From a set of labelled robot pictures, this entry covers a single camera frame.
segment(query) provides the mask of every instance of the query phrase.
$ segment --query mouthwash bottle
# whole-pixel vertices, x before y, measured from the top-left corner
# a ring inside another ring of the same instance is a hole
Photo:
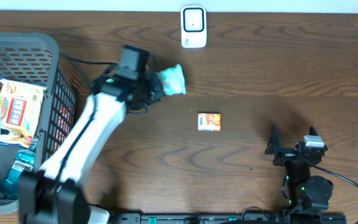
[[[33,138],[29,149],[21,149],[16,154],[16,159],[7,176],[0,183],[0,193],[9,199],[16,199],[19,196],[19,177],[23,170],[33,171],[35,163],[35,150],[38,139]]]

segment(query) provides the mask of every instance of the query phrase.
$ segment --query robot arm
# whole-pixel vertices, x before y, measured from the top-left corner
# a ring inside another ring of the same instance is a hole
[[[21,223],[107,223],[109,212],[88,205],[82,188],[111,133],[127,111],[148,110],[164,96],[155,73],[145,73],[149,53],[125,46],[114,76],[94,81],[84,111],[59,150],[40,170],[20,176]]]

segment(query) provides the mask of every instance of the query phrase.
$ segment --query plastic basket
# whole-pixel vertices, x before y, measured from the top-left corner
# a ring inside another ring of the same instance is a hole
[[[38,170],[65,140],[73,126],[75,96],[58,66],[57,43],[45,34],[0,33],[0,78],[43,83],[47,87],[36,135],[34,170]],[[20,147],[0,146],[0,181]],[[0,214],[18,209],[17,200],[0,194]]]

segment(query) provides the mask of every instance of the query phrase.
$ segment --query wooden table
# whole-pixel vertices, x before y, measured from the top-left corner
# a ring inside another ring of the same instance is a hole
[[[279,210],[285,169],[264,155],[273,124],[287,146],[313,125],[329,148],[320,165],[358,182],[358,15],[210,13],[203,49],[181,47],[179,13],[0,11],[0,32],[43,32],[94,61],[117,62],[132,44],[160,69],[183,66],[188,94],[127,116],[93,167],[89,202],[145,213]],[[91,78],[104,68],[81,67]],[[222,131],[197,131],[199,111],[220,112]],[[312,174],[334,183],[329,212],[354,223],[358,189]]]

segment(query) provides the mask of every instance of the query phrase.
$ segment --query small box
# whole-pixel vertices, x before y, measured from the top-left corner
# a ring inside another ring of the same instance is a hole
[[[199,113],[198,114],[199,131],[221,131],[221,114]]]

